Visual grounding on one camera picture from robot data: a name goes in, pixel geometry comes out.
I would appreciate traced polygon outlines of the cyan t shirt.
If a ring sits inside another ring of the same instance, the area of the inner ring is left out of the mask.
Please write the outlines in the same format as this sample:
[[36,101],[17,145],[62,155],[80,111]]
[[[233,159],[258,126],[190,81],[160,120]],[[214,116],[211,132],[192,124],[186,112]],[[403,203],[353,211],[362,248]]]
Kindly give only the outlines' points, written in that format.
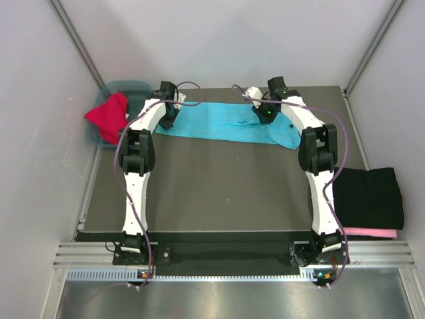
[[271,124],[261,124],[248,104],[203,102],[184,106],[169,130],[158,126],[166,136],[273,144],[295,150],[301,138],[290,119],[279,113]]

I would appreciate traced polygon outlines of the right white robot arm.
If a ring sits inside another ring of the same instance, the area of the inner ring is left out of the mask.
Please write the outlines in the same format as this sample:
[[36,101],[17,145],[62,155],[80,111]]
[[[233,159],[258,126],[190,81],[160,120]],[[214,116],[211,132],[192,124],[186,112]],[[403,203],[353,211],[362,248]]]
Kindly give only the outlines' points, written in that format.
[[244,93],[252,101],[252,110],[261,124],[271,124],[283,114],[299,133],[298,162],[307,176],[313,207],[309,252],[314,261],[325,263],[342,246],[331,182],[338,160],[337,128],[320,120],[297,90],[288,89],[281,76],[269,79],[268,94],[266,98],[253,86]]

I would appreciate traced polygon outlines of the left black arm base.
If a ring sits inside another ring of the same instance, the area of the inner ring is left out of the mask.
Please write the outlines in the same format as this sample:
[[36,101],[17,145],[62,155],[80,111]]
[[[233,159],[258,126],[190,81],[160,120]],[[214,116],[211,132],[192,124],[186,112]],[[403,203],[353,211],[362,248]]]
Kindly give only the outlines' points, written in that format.
[[134,239],[125,238],[124,242],[112,241],[113,259],[116,266],[163,266],[168,265],[171,258],[169,243],[151,243],[151,256],[147,242],[139,235]]

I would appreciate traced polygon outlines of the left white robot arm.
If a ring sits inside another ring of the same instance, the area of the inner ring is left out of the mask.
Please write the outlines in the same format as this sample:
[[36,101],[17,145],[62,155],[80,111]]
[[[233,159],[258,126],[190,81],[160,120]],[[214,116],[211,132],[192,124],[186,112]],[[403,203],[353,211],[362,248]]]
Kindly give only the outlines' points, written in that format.
[[179,94],[175,84],[163,81],[129,122],[127,131],[120,134],[118,163],[124,173],[127,193],[122,231],[129,237],[141,237],[147,230],[147,184],[156,160],[152,132],[158,126],[165,130],[172,128],[184,100],[185,95]]

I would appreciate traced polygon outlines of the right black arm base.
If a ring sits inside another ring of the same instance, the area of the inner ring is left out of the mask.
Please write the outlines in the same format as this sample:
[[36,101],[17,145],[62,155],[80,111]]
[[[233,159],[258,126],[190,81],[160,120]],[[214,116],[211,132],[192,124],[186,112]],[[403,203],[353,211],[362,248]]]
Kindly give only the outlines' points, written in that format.
[[342,243],[341,248],[325,253],[318,253],[307,241],[290,243],[288,249],[291,263],[301,267],[334,264],[341,266],[346,257],[345,243]]

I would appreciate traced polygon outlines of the red t shirt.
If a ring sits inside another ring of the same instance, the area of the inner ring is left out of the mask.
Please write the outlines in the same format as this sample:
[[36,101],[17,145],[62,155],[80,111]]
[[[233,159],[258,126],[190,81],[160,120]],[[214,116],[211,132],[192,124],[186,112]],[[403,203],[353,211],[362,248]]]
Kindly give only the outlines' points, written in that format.
[[121,129],[128,124],[127,108],[127,97],[122,92],[117,92],[112,94],[105,103],[87,112],[84,117],[99,129],[103,140],[109,144],[117,144]]

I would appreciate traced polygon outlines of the black folded t shirt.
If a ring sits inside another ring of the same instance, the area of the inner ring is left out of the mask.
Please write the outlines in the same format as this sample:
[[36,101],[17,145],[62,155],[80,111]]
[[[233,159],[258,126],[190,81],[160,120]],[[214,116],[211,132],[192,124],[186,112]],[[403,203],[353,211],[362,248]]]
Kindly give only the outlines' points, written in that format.
[[333,182],[335,212],[346,228],[404,228],[402,193],[392,167],[344,168]]

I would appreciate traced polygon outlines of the pink folded t shirt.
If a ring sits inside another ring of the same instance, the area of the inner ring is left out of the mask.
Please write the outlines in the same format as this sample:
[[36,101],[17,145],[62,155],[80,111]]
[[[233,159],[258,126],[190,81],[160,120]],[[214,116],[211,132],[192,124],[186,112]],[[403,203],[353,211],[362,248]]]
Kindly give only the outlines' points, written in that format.
[[396,229],[372,229],[372,228],[358,228],[358,227],[345,227],[345,233],[349,236],[366,236],[366,237],[380,237],[386,239],[397,238]]

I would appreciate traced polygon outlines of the left aluminium corner post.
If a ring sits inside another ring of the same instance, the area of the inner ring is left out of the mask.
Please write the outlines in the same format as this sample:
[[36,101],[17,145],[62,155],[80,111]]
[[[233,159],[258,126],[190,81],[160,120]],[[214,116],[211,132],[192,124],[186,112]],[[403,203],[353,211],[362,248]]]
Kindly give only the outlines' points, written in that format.
[[90,53],[88,52],[84,42],[82,41],[76,27],[74,26],[74,23],[69,17],[69,14],[67,13],[62,2],[59,0],[47,0],[47,3],[51,6],[53,12],[58,17],[61,25],[64,27],[66,34],[69,36],[72,44],[74,45],[74,48],[76,49],[77,53],[82,59],[82,62],[88,69],[88,72],[90,73],[97,87],[102,88],[103,86],[105,86],[105,82],[102,76],[100,75],[98,68],[96,67],[92,57],[90,56]]

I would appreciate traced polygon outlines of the aluminium corner post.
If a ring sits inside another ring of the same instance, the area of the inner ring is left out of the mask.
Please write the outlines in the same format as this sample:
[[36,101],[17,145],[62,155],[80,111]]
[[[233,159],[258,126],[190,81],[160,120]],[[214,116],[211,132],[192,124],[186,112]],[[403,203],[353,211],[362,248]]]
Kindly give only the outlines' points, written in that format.
[[51,6],[53,12],[58,17],[61,25],[64,27],[66,34],[69,36],[72,44],[74,45],[74,48],[76,49],[77,53],[82,59],[82,62],[88,69],[88,72],[90,73],[97,87],[102,88],[103,86],[105,86],[105,82],[102,76],[100,75],[98,68],[96,67],[92,57],[90,56],[90,53],[88,52],[84,42],[82,41],[76,27],[74,26],[74,23],[69,17],[69,14],[67,13],[62,2],[59,0],[47,0],[47,3]]
[[356,66],[354,73],[350,77],[346,87],[344,87],[344,89],[342,90],[343,96],[345,98],[348,98],[352,91],[355,89],[366,67],[373,59],[384,37],[388,33],[398,14],[401,12],[405,3],[405,0],[392,1],[389,10],[384,15],[384,19],[382,20],[382,22],[379,24],[377,31],[374,33],[369,45],[367,46],[367,49],[362,55],[358,65]]

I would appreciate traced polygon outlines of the right aluminium corner post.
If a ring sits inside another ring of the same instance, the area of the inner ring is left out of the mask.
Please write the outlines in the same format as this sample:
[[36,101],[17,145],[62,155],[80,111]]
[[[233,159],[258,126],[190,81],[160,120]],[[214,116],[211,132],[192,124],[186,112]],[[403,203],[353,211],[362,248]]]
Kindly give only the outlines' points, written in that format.
[[348,98],[352,91],[355,89],[366,67],[373,59],[384,37],[388,33],[398,14],[401,12],[405,3],[405,0],[392,1],[389,10],[384,15],[384,19],[382,20],[382,22],[379,24],[377,31],[374,33],[369,45],[367,46],[367,49],[362,55],[358,65],[356,66],[354,73],[350,77],[346,87],[344,87],[344,89],[342,90],[343,96],[345,98]]

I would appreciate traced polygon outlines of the aluminium front rail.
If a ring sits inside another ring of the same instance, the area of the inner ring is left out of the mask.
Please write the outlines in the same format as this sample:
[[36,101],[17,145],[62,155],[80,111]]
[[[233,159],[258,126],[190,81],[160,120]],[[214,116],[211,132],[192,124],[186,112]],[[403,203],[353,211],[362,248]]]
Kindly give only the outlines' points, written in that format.
[[[171,263],[183,261],[277,261],[292,265],[287,243],[172,243]],[[113,253],[100,243],[61,243],[54,258],[56,267],[113,266]],[[346,247],[348,266],[400,268],[414,266],[405,241],[350,241]]]

